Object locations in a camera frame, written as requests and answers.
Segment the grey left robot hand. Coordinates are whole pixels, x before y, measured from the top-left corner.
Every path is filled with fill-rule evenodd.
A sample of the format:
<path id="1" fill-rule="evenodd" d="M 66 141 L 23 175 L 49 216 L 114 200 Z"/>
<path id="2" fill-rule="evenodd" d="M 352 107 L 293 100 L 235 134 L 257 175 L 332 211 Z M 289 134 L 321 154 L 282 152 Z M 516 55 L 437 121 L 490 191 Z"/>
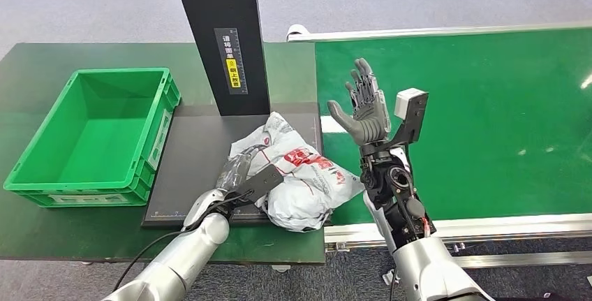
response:
<path id="1" fill-rule="evenodd" d="M 246 181 L 251 161 L 264 148 L 264 145 L 250 146 L 230 157 L 223 166 L 215 188 L 224 191 L 236 191 Z"/>

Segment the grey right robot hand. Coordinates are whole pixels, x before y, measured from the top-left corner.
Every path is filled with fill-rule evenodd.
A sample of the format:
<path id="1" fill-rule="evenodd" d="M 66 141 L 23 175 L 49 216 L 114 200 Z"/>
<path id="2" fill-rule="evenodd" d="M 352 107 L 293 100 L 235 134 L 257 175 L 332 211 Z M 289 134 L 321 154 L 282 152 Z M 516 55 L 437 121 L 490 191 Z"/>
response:
<path id="1" fill-rule="evenodd" d="M 353 82 L 345 83 L 353 112 L 348 115 L 337 101 L 329 100 L 330 115 L 359 146 L 384 141 L 391 130 L 391 121 L 383 90 L 364 58 L 356 59 L 354 65 L 350 72 Z"/>

